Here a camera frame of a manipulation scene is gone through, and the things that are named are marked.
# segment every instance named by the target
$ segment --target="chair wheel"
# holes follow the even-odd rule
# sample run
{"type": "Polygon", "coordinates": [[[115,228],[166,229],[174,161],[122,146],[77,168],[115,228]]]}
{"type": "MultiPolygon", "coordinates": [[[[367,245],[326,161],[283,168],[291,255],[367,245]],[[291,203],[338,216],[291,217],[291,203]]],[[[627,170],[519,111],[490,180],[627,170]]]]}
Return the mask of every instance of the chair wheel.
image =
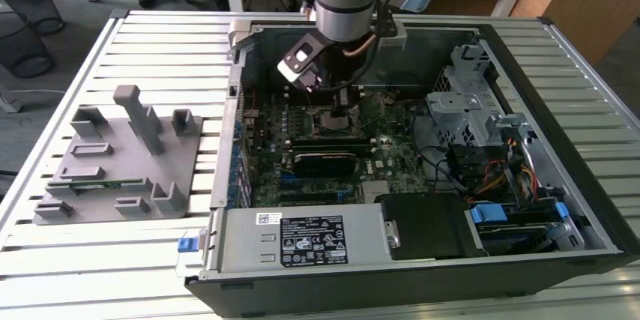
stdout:
{"type": "Polygon", "coordinates": [[[137,0],[137,3],[143,9],[149,9],[153,7],[153,1],[151,0],[137,0]]]}

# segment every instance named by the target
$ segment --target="warning symbol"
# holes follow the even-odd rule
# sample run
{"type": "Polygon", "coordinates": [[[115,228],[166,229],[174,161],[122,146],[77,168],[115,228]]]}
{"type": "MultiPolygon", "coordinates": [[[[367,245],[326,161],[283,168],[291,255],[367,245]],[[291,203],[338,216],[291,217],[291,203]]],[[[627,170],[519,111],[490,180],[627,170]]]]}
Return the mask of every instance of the warning symbol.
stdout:
{"type": "Polygon", "coordinates": [[[281,243],[282,250],[294,250],[295,245],[294,245],[293,239],[282,239],[281,242],[282,242],[281,243]]]}

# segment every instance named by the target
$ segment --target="motherboard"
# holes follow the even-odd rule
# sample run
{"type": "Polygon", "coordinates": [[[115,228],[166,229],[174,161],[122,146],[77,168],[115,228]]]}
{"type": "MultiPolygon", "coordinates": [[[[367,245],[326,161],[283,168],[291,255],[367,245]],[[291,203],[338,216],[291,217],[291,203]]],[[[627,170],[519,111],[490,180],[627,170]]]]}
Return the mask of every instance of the motherboard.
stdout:
{"type": "Polygon", "coordinates": [[[414,99],[361,89],[335,114],[307,95],[295,103],[286,90],[245,102],[251,208],[370,203],[427,190],[410,135],[414,99]]]}

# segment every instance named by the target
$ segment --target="gray plastic holder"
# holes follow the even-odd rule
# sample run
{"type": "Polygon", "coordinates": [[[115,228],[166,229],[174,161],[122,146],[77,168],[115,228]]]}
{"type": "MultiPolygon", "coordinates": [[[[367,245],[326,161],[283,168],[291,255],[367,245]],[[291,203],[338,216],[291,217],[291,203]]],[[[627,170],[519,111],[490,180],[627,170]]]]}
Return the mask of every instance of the gray plastic holder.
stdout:
{"type": "Polygon", "coordinates": [[[138,103],[138,88],[119,85],[113,100],[129,118],[105,119],[79,107],[59,167],[35,207],[37,225],[183,217],[202,118],[187,109],[158,118],[138,103]]]}

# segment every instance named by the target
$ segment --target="circuit board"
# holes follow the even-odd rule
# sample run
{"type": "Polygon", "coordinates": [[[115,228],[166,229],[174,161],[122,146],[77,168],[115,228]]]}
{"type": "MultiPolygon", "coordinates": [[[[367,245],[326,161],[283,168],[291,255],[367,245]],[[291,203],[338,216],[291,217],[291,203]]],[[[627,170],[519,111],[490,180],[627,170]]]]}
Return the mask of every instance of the circuit board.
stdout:
{"type": "Polygon", "coordinates": [[[363,203],[361,185],[379,184],[375,181],[385,183],[387,193],[426,191],[407,131],[414,100],[394,101],[393,96],[385,91],[362,92],[359,101],[346,110],[346,120],[329,118],[329,106],[290,106],[274,95],[258,111],[245,112],[250,116],[245,121],[250,125],[251,208],[363,203]],[[313,139],[365,141],[367,154],[357,156],[347,176],[295,177],[290,142],[313,139]]]}

